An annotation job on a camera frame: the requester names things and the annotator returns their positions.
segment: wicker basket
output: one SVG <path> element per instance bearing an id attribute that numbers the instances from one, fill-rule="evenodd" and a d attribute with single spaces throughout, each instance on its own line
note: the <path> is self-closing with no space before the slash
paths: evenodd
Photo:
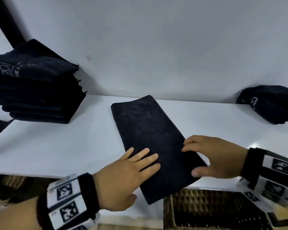
<path id="1" fill-rule="evenodd" d="M 272 230 L 266 214 L 239 192 L 182 189 L 164 199 L 163 228 Z"/>

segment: white table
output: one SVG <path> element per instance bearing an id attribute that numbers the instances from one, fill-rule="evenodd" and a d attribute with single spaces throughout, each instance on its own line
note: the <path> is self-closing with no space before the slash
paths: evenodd
<path id="1" fill-rule="evenodd" d="M 0 173 L 62 177 L 95 173 L 124 153 L 110 106 L 135 98 L 88 95 L 68 125 L 15 120 L 0 134 Z M 188 137 L 217 136 L 243 147 L 261 147 L 288 157 L 288 122 L 272 125 L 248 105 L 157 100 Z M 236 179 L 201 178 L 191 187 L 235 190 Z M 163 217 L 163 202 L 147 205 L 140 189 L 124 212 L 102 215 Z"/>

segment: black post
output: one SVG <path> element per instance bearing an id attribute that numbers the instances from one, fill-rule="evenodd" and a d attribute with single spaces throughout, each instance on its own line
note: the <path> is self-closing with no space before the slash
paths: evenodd
<path id="1" fill-rule="evenodd" d="M 0 0 L 0 28 L 13 48 L 25 42 L 3 0 Z"/>

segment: pink spot on wall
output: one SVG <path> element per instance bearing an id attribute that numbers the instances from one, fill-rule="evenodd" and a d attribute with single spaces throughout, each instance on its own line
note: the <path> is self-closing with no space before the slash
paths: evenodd
<path id="1" fill-rule="evenodd" d="M 88 61 L 92 60 L 92 56 L 91 55 L 87 55 L 86 58 L 87 58 Z"/>

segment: hand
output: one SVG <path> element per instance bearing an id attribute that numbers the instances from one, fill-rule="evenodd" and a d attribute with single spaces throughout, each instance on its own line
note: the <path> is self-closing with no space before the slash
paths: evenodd
<path id="1" fill-rule="evenodd" d="M 205 155 L 208 167 L 192 170 L 193 177 L 234 178 L 240 176 L 248 149 L 226 140 L 203 135 L 192 135 L 184 141 L 183 152 L 194 151 Z"/>
<path id="2" fill-rule="evenodd" d="M 160 169 L 160 164 L 154 164 L 140 172 L 156 161 L 158 154 L 142 159 L 149 153 L 145 148 L 129 159 L 133 150 L 128 149 L 119 160 L 93 175 L 100 209 L 123 211 L 131 207 L 137 199 L 135 189 Z"/>

